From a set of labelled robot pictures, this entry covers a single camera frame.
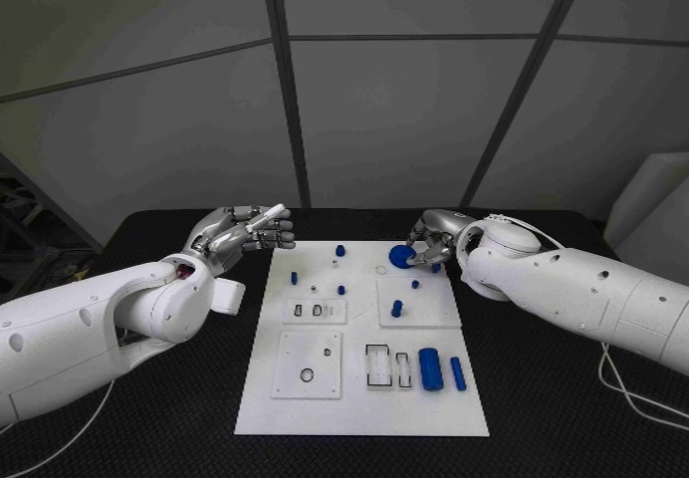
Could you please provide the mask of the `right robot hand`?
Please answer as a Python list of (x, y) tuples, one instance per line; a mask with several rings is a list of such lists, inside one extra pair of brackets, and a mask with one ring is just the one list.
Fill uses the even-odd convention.
[(476, 221), (474, 217), (451, 210), (425, 210), (410, 232), (407, 246), (424, 241), (428, 248), (407, 259), (407, 264), (414, 267), (446, 263), (456, 253), (459, 237)]

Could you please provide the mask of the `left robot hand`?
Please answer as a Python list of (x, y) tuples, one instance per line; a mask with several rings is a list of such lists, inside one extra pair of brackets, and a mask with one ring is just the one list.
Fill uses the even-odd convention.
[(216, 208), (193, 226), (182, 248), (215, 277), (237, 264), (242, 255), (267, 249), (293, 249), (291, 211), (283, 205)]

